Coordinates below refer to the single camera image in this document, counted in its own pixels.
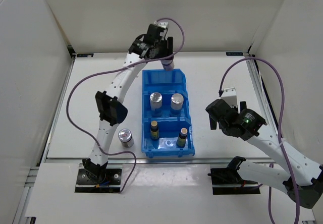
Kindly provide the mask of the dark spice jar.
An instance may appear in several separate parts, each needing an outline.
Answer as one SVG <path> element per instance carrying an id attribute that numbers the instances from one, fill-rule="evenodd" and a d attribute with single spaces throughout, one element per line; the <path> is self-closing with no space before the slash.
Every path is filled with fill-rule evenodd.
<path id="1" fill-rule="evenodd" d="M 161 64 L 163 66 L 163 69 L 166 71 L 172 71 L 174 69 L 174 60 L 161 60 Z"/>
<path id="2" fill-rule="evenodd" d="M 118 139 L 125 148 L 130 148 L 134 145 L 133 135 L 129 129 L 121 129 L 118 132 Z"/>

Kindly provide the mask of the yellow-label brown bottle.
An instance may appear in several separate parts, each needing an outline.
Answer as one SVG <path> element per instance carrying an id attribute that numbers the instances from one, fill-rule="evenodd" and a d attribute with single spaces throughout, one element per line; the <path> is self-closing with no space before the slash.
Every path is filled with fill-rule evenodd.
<path id="1" fill-rule="evenodd" d="M 158 122 L 152 121 L 150 124 L 150 136 L 153 140 L 159 139 L 159 128 L 158 128 Z"/>
<path id="2" fill-rule="evenodd" d="M 184 148 L 186 145 L 186 139 L 188 135 L 188 130 L 186 128 L 182 128 L 179 132 L 179 136 L 177 139 L 177 146 L 180 148 Z"/>

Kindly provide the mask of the blue-white shaker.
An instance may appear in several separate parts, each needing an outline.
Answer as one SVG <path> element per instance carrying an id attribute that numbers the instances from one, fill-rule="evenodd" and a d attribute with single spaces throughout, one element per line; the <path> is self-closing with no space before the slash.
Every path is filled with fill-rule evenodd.
<path id="1" fill-rule="evenodd" d="M 175 93 L 171 96 L 171 113 L 173 115 L 179 115 L 184 103 L 184 97 L 182 94 Z"/>
<path id="2" fill-rule="evenodd" d="M 153 92 L 149 97 L 151 113 L 153 117 L 162 115 L 163 97 L 159 92 Z"/>

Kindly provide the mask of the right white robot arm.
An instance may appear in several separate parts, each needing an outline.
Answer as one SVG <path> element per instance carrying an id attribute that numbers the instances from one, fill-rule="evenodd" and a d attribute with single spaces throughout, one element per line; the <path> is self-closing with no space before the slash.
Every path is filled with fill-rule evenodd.
<path id="1" fill-rule="evenodd" d="M 281 168 L 270 169 L 236 156 L 227 165 L 227 179 L 234 184 L 241 180 L 266 184 L 285 193 L 300 206 L 313 208 L 322 196 L 322 165 L 301 154 L 288 142 L 280 143 L 262 116 L 248 109 L 245 102 L 240 105 L 243 109 L 238 111 L 223 99 L 217 99 L 205 110 L 225 135 L 257 147 Z"/>

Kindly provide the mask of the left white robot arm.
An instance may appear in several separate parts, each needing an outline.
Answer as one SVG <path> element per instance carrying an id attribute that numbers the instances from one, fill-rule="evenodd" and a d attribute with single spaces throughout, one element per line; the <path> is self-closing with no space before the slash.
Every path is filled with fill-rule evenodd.
<path id="1" fill-rule="evenodd" d="M 117 126 L 124 121 L 128 110 L 123 106 L 125 95 L 139 72 L 146 66 L 145 60 L 157 59 L 165 70 L 173 70 L 173 38 L 167 36 L 167 22 L 150 24 L 143 39 L 135 39 L 126 55 L 123 70 L 116 74 L 107 90 L 98 91 L 95 101 L 99 112 L 98 146 L 95 144 L 90 156 L 82 160 L 86 174 L 95 184 L 106 181 L 107 153 Z"/>

